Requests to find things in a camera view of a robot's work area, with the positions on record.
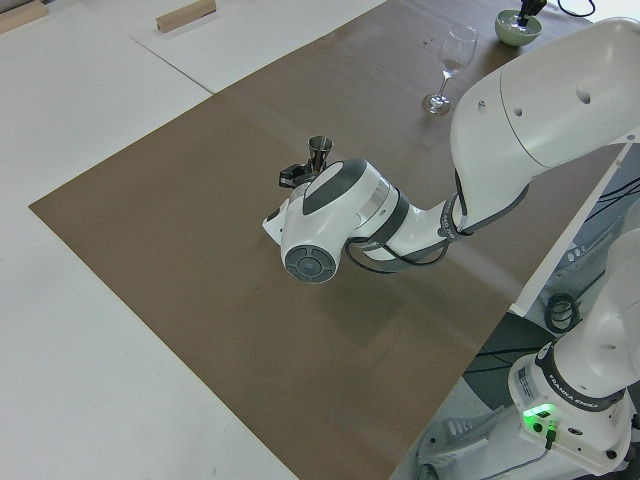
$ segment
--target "wooden block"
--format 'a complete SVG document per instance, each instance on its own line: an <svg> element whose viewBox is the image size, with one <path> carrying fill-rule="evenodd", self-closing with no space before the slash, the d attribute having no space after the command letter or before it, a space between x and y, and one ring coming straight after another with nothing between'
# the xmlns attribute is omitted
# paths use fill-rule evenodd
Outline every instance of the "wooden block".
<svg viewBox="0 0 640 480"><path fill-rule="evenodd" d="M198 0L197 2L190 3L185 7L156 18L156 23L162 32L167 33L215 11L215 0Z"/></svg>
<svg viewBox="0 0 640 480"><path fill-rule="evenodd" d="M49 13L49 9L39 1L33 1L0 14L0 33L8 32L25 23L42 18Z"/></svg>

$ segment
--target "brown table surface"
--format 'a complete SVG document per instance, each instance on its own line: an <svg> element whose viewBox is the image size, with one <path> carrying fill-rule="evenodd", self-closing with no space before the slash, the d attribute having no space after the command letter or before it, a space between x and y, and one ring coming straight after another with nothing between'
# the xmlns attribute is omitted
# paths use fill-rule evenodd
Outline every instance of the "brown table surface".
<svg viewBox="0 0 640 480"><path fill-rule="evenodd" d="M586 24L547 8L541 37L513 49L493 21L519 5L388 1L32 208L300 478L387 478L617 150L537 178L517 210L431 269L379 276L344 260L331 282L305 285L261 221L288 194L279 170L304 162L317 134L334 140L330 159L369 159L423 208L453 193L451 114L420 106L440 85L448 28L480 34L447 87L459 97Z"/></svg>

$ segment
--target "metal jigger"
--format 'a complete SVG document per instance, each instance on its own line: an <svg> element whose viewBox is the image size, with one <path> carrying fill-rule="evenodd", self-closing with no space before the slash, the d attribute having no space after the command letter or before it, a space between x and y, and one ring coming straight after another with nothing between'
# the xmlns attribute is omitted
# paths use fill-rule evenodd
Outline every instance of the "metal jigger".
<svg viewBox="0 0 640 480"><path fill-rule="evenodd" d="M309 139L309 153L311 154L309 165L312 172L320 173L326 168L326 159L331 147L333 147L333 142L329 137L318 135Z"/></svg>

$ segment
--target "cable connector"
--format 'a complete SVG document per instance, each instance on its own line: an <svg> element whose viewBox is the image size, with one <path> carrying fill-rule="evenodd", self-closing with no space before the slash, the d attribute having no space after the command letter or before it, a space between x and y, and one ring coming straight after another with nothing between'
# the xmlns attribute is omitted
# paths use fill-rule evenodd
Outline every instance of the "cable connector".
<svg viewBox="0 0 640 480"><path fill-rule="evenodd" d="M556 441L556 423L557 422L555 420L551 420L549 422L549 428L547 429L546 435L547 443L544 446L547 450L551 450L551 445Z"/></svg>

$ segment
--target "bowl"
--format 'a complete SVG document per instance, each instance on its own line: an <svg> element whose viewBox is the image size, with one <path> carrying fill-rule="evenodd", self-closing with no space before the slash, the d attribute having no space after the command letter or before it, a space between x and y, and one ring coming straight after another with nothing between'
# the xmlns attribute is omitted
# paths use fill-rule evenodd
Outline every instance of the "bowl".
<svg viewBox="0 0 640 480"><path fill-rule="evenodd" d="M536 17L526 17L527 26L518 26L519 10L502 10L496 17L496 34L498 38L512 47L521 47L533 42L542 31L542 24Z"/></svg>

